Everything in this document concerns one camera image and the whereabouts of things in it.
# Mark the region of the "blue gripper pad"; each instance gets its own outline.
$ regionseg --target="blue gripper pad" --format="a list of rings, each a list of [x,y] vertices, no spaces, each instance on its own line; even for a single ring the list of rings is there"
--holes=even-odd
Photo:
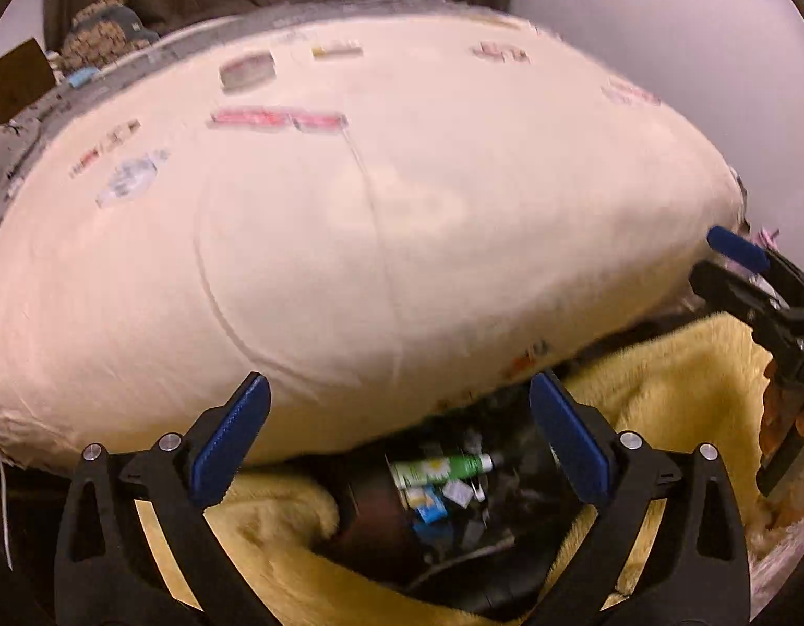
[[[605,505],[612,486],[610,463],[569,394],[547,373],[536,374],[530,384],[530,409],[579,501]]]
[[[770,259],[763,248],[739,237],[721,226],[713,226],[706,242],[718,254],[732,259],[752,273],[763,273],[770,268]]]
[[[189,494],[195,505],[208,508],[222,501],[270,410],[271,388],[265,376],[246,380],[244,392],[190,467]]]

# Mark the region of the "silver screw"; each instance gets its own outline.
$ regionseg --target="silver screw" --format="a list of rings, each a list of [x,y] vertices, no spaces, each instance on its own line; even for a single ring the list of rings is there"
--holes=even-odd
[[[637,433],[632,433],[630,430],[626,430],[626,432],[622,433],[619,437],[619,441],[629,450],[638,450],[642,447],[642,438],[639,437]]]
[[[717,447],[704,442],[701,445],[701,455],[709,462],[713,462],[717,458]]]
[[[91,445],[88,445],[86,449],[83,450],[83,459],[86,459],[87,462],[94,462],[102,453],[103,447],[96,442],[92,442]]]
[[[182,436],[178,433],[167,433],[161,436],[158,441],[158,448],[161,451],[173,451],[182,444]]]

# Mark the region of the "white cord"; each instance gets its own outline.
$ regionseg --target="white cord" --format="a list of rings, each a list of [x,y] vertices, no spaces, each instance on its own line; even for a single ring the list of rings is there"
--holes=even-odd
[[[14,561],[10,556],[10,530],[8,529],[8,480],[4,475],[4,457],[0,450],[0,483],[2,487],[2,539],[4,539],[4,557],[8,559],[8,567],[14,570]]]

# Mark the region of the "fuzzy yellow blanket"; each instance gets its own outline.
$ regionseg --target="fuzzy yellow blanket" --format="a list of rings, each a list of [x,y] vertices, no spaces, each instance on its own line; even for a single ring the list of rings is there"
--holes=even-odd
[[[636,430],[654,447],[691,451],[718,446],[745,522],[758,489],[758,426],[763,369],[770,355],[750,330],[715,316],[663,339],[621,351],[568,380],[574,397],[598,407],[616,430]],[[141,518],[161,572],[176,598],[196,604],[148,505]],[[617,585],[633,590],[662,507],[653,504]],[[405,598],[311,553],[338,524],[332,497],[311,480],[282,470],[243,472],[207,520],[237,568],[284,626],[483,626],[487,619]],[[593,516],[579,517],[563,544],[547,588],[563,572]]]

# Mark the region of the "wall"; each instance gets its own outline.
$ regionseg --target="wall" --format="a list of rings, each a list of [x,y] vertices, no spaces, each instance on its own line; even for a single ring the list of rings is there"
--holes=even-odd
[[[0,56],[35,37],[45,48],[42,23],[43,0],[12,0],[0,19]]]
[[[804,20],[791,0],[513,0],[708,135],[804,267]]]

